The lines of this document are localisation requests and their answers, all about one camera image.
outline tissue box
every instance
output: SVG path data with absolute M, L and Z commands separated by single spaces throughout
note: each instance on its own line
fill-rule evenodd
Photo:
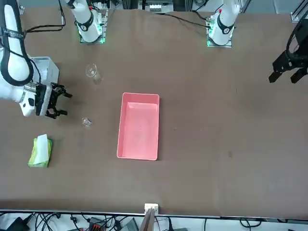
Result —
M 48 167 L 48 163 L 49 163 L 49 159 L 51 155 L 51 149 L 52 149 L 52 140 L 48 139 L 48 160 L 41 162 L 41 163 L 34 164 L 35 159 L 37 157 L 37 153 L 38 153 L 37 152 L 37 138 L 34 138 L 32 154 L 28 162 L 28 166 L 29 167 Z

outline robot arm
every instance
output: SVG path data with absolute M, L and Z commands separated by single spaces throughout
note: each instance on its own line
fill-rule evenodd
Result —
M 26 53 L 24 38 L 16 0 L 0 0 L 0 98 L 18 102 L 24 116 L 34 110 L 38 116 L 66 115 L 55 107 L 58 96 L 72 97 L 64 86 L 56 84 L 59 69 L 49 57 L 36 58 L 35 64 Z
M 65 0 L 77 21 L 80 35 L 86 42 L 94 42 L 102 31 L 99 30 L 99 13 L 89 9 L 86 0 Z
M 286 50 L 273 62 L 274 72 L 269 77 L 270 83 L 275 82 L 285 71 L 295 68 L 299 69 L 290 77 L 292 83 L 297 83 L 308 74 L 308 19 L 305 19 L 307 14 L 308 12 L 295 26 Z M 293 36 L 297 40 L 298 49 L 294 53 L 290 53 L 289 46 Z
M 229 42 L 239 12 L 238 0 L 224 0 L 221 10 L 214 15 L 214 26 L 209 35 L 215 44 L 223 46 Z
M 28 116 L 35 109 L 35 89 L 30 82 L 33 66 L 25 51 L 17 2 L 0 1 L 0 11 L 0 97 L 19 102 Z

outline table surface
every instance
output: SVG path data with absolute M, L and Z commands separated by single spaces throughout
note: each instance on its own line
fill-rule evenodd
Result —
M 202 27 L 139 10 L 110 13 L 103 45 L 80 44 L 65 12 L 62 32 L 28 34 L 26 50 L 59 67 L 74 95 L 59 104 L 68 116 L 25 118 L 0 101 L 0 207 L 142 213 L 158 203 L 163 214 L 307 218 L 308 81 L 268 82 L 290 16 L 240 15 L 224 49 L 206 47 Z M 56 8 L 22 15 L 24 28 L 59 20 Z M 98 86 L 85 77 L 91 63 Z M 116 156 L 123 92 L 160 96 L 157 161 Z M 45 133 L 50 166 L 29 168 Z

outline cable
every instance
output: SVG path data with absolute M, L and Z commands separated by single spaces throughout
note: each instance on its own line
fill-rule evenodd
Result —
M 86 218 L 82 213 L 81 213 L 82 217 L 87 221 L 87 223 L 90 223 L 90 218 Z
M 308 60 L 308 56 L 306 56 L 306 55 L 304 55 L 304 56 L 294 55 L 289 50 L 290 49 L 290 44 L 291 44 L 292 40 L 294 39 L 295 31 L 301 26 L 302 21 L 306 18 L 307 15 L 308 15 L 308 10 L 303 14 L 301 19 L 298 21 L 298 23 L 294 27 L 294 29 L 293 29 L 293 31 L 292 31 L 289 39 L 288 39 L 287 46 L 286 46 L 286 55 L 288 56 L 288 58 L 291 61 Z
M 196 15 L 198 15 L 199 18 L 206 20 L 206 18 L 202 17 L 197 11 L 192 11 L 192 12 L 194 12 Z
M 2 217 L 2 216 L 5 215 L 5 214 L 8 214 L 8 213 L 1 213 L 1 214 L 0 214 L 0 217 Z
M 187 23 L 194 24 L 194 25 L 196 25 L 196 26 L 202 26 L 202 27 L 205 27 L 205 28 L 208 28 L 208 29 L 211 28 L 210 26 L 202 25 L 202 24 L 199 24 L 199 23 L 194 23 L 194 22 L 188 21 L 188 20 L 186 20 L 186 19 L 183 19 L 183 18 L 174 16 L 174 15 L 171 15 L 171 14 L 162 13 L 161 15 L 167 15 L 167 16 L 170 16 L 170 17 L 173 17 L 173 18 L 177 18 L 177 19 L 179 19 L 179 20 L 182 20 L 182 21 L 187 22 Z
M 77 226 L 77 218 L 73 217 L 73 214 L 71 214 L 71 220 L 74 223 L 77 230 L 81 231 L 81 229 Z
M 168 231 L 174 231 L 174 229 L 173 229 L 173 227 L 172 227 L 172 222 L 171 222 L 170 217 L 168 217 L 168 221 L 169 221 L 169 228 L 168 228 Z
M 63 12 L 63 8 L 61 5 L 60 0 L 58 0 L 59 6 L 60 6 L 60 11 L 61 11 L 61 19 L 62 19 L 62 24 L 61 25 L 42 25 L 42 26 L 34 26 L 28 30 L 26 30 L 26 33 L 36 33 L 36 32 L 51 32 L 51 31 L 60 31 L 63 29 L 64 26 L 66 26 L 66 19 L 65 15 Z M 53 29 L 53 30 L 36 30 L 38 28 L 46 28 L 46 27 L 60 27 L 60 29 Z
M 216 13 L 223 6 L 223 4 L 221 6 L 219 6 L 214 12 Z
M 26 217 L 26 218 L 24 219 L 24 222 L 25 222 L 26 224 L 28 224 L 29 221 L 34 217 L 34 215 L 35 215 L 35 213 L 31 213 L 28 217 Z
M 42 220 L 45 222 L 44 225 L 43 225 L 43 227 L 42 227 L 42 231 L 44 231 L 46 225 L 47 225 L 48 230 L 49 230 L 49 231 L 52 231 L 52 228 L 50 228 L 50 226 L 49 226 L 49 224 L 48 224 L 48 221 L 46 220 L 45 215 L 44 215 L 44 214 L 40 214 L 39 216 L 40 216 L 40 217 L 42 218 Z
M 210 1 L 210 0 L 205 0 L 204 3 L 203 3 L 201 6 L 199 6 L 199 7 L 197 8 L 197 10 L 195 10 L 195 11 L 198 11 L 199 9 L 201 9 L 202 7 L 204 7 L 204 6 L 208 3 L 208 1 Z
M 208 3 L 209 0 L 205 0 L 205 2 L 199 6 L 196 10 L 192 11 L 194 12 L 195 14 L 198 15 L 199 18 L 203 19 L 203 20 L 206 20 L 206 18 L 202 17 L 197 11 L 201 8 L 201 7 L 204 7 L 207 3 Z
M 123 221 L 124 219 L 128 218 L 128 216 L 123 217 L 119 222 Z
M 204 221 L 204 227 L 203 227 L 204 231 L 205 231 L 206 222 L 207 222 L 207 218 L 205 218 L 205 221 Z
M 160 226 L 159 226 L 159 222 L 158 222 L 158 220 L 157 220 L 157 217 L 155 217 L 155 220 L 156 220 L 157 225 L 158 225 L 158 230 L 160 231 Z
M 51 218 L 52 217 L 54 217 L 54 216 L 56 216 L 58 219 L 61 217 L 61 214 L 60 213 L 52 213 L 52 214 L 48 214 L 47 216 L 46 216 L 46 220 L 45 220 L 45 223 L 44 223 L 44 225 L 43 225 L 43 227 L 42 227 L 42 231 L 45 229 L 45 226 L 47 225 L 47 227 L 48 227 L 48 229 L 51 229 L 50 228 L 50 226 L 49 226 L 49 224 L 48 224 L 48 222 L 51 220 Z
M 103 225 L 101 225 L 100 228 L 102 228 L 103 226 L 105 226 L 106 229 L 110 228 L 110 227 L 112 226 L 112 219 L 113 219 L 113 218 L 116 218 L 116 217 L 117 217 L 117 216 L 111 216 L 110 218 L 107 219 L 107 217 L 106 217 L 106 215 L 105 215 L 105 220 L 104 220 L 105 223 L 104 223 Z M 107 226 L 107 222 L 110 221 L 110 220 L 111 220 L 111 224 L 110 224 L 110 226 Z M 100 220 L 100 221 L 98 221 L 98 222 L 93 223 L 92 225 L 95 225 L 95 224 L 98 224 L 98 223 L 101 223 L 101 222 L 102 222 L 102 221 Z
M 35 219 L 35 231 L 37 231 L 38 230 L 38 227 L 41 225 L 41 223 L 44 221 L 43 219 L 40 221 L 40 223 L 37 225 L 37 223 L 38 223 L 38 218 L 39 218 L 39 215 L 40 215 L 41 213 L 37 213 L 37 218 Z
M 244 225 L 243 222 L 242 222 L 242 220 L 246 221 L 246 222 L 247 222 L 247 225 Z M 250 225 L 248 219 L 246 219 L 246 218 L 240 218 L 240 224 L 241 224 L 243 227 L 248 228 L 249 231 L 251 231 L 251 228 L 259 227 L 259 226 L 261 225 L 261 223 L 262 223 L 262 222 L 259 221 L 259 223 L 258 223 L 257 225 Z

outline plastic tray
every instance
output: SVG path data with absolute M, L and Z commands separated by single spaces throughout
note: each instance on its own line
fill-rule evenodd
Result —
M 156 160 L 159 95 L 123 93 L 117 157 Z

